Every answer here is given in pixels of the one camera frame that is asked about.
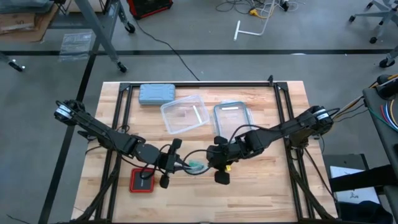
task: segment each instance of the red case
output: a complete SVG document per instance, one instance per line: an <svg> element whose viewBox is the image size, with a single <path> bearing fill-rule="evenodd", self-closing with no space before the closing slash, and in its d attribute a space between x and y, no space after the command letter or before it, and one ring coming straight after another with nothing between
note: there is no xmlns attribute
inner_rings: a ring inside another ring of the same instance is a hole
<svg viewBox="0 0 398 224"><path fill-rule="evenodd" d="M150 180L150 190L134 190L133 189L133 183L134 183L134 176L135 175L139 175L140 171L142 170L142 168L137 168L137 169L132 169L131 170L131 179L130 179L130 192L131 193L151 193L154 191L154 182L155 182L155 175L153 175Z"/></svg>
<svg viewBox="0 0 398 224"><path fill-rule="evenodd" d="M127 0L127 3L130 6L130 13L132 14L132 16L135 19L141 19L141 18L150 16L150 15L153 15L153 14L155 14L157 12L161 12L163 10L170 9L172 7L172 5L173 5L173 1L172 0L168 0L168 3L167 4L163 4L163 6L161 6L161 5L159 5L158 7L153 6L150 9L147 9L146 12L137 12L136 3L134 3L134 1L137 1L137 0Z"/></svg>

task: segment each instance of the plastic container lid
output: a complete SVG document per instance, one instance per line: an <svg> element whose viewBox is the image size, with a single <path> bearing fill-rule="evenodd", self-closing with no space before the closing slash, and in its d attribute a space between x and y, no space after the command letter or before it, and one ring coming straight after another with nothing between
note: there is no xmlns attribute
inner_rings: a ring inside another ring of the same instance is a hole
<svg viewBox="0 0 398 224"><path fill-rule="evenodd" d="M178 134L209 122L210 117L199 95L188 96L160 107L167 131Z"/></svg>
<svg viewBox="0 0 398 224"><path fill-rule="evenodd" d="M240 125L250 124L246 105L241 101L216 105L214 115L217 135L228 140ZM250 130L250 127L243 127L238 130L235 136Z"/></svg>

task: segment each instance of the concrete floor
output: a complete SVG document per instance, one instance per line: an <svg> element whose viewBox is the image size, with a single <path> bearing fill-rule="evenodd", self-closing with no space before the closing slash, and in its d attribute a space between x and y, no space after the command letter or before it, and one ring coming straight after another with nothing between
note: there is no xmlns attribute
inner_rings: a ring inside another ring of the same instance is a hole
<svg viewBox="0 0 398 224"><path fill-rule="evenodd" d="M306 0L297 11L276 10L262 37L240 35L236 21L256 30L259 19L237 12L217 12L218 1L175 1L173 8L140 21L146 31L176 49L388 49L398 44L397 27L389 24L377 44L368 43L377 19L346 20L367 1ZM50 30L41 44L0 43L1 50L59 50L63 33ZM127 35L117 23L118 50L168 50L137 30ZM385 55L184 55L200 80L303 80L312 105L344 106L377 76L398 73L381 69ZM0 223L18 223L6 214L37 223L60 151L66 126L53 119L55 100L75 98L86 61L58 62L57 57L16 57L27 67L18 73L0 63ZM176 56L121 57L129 67L116 70L108 57L97 57L84 103L94 113L106 81L194 80ZM368 113L338 123L325 136L325 154L365 153L371 167L388 163ZM75 135L69 150L50 222L67 221L72 213L84 161L86 141Z"/></svg>

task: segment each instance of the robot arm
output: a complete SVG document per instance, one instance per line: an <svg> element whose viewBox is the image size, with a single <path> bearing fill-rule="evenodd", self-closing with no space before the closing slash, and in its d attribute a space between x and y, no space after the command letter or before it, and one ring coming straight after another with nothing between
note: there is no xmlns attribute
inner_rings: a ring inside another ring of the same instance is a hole
<svg viewBox="0 0 398 224"><path fill-rule="evenodd" d="M98 121L85 111L84 104L67 100L63 103L57 102L58 108L54 112L55 119L67 125L79 125L85 132L79 132L83 137L97 137L101 146L106 149L115 150L118 154L136 157L139 161L147 164L159 165L160 169L174 173L180 167L174 166L175 163L183 164L176 150L180 147L181 141L175 139L168 153L160 152L155 146L146 144L142 137L120 133L111 129L106 124Z"/></svg>
<svg viewBox="0 0 398 224"><path fill-rule="evenodd" d="M216 146L209 146L206 158L210 167L218 171L215 181L229 184L226 166L240 159L250 159L261 154L273 141L287 137L291 148L304 148L308 145L308 137L328 132L333 124L328 111L324 107L313 106L296 118L274 126L270 129L259 128L240 134L234 143L222 137L215 137Z"/></svg>

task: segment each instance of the wooden tabletop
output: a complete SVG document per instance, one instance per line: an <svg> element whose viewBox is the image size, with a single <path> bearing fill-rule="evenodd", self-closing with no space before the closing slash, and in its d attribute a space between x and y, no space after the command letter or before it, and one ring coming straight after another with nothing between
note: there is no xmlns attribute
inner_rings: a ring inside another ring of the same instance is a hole
<svg viewBox="0 0 398 224"><path fill-rule="evenodd" d="M294 115L305 111L308 100L303 82L288 82ZM103 83L95 118L108 126L112 125L119 83ZM273 88L269 87L195 87L176 88L176 99L190 95L200 95L209 114L223 100L245 102L251 110L254 123L266 128L279 124L279 117ZM167 132L159 106L141 106L138 102L139 89L135 88L129 114L129 133L144 137L147 143L161 147L170 144L173 138L183 140L177 151L182 157L195 149L206 149L213 144L215 136L213 122L184 132L171 135ZM123 117L127 96L124 95L121 109ZM288 119L286 107L285 118ZM88 148L97 146L91 142ZM310 139L309 153L314 158L320 172L327 180L325 165L318 141ZM96 149L87 154L75 201L72 218L81 215L100 188L106 150ZM192 159L206 161L205 153L192 154ZM303 157L310 189L319 202L333 216L336 209L332 197L322 186L322 182L309 161ZM161 174L156 172L155 188L151 194L132 194L129 191L131 169L122 161L114 222L295 222L297 221L289 172L287 169L284 143L274 141L261 155L248 160L240 160L232 165L229 185L214 181L214 170L191 176L184 172L170 175L168 189L159 186ZM106 215L108 197L104 203ZM301 199L303 214L307 216L305 201Z"/></svg>

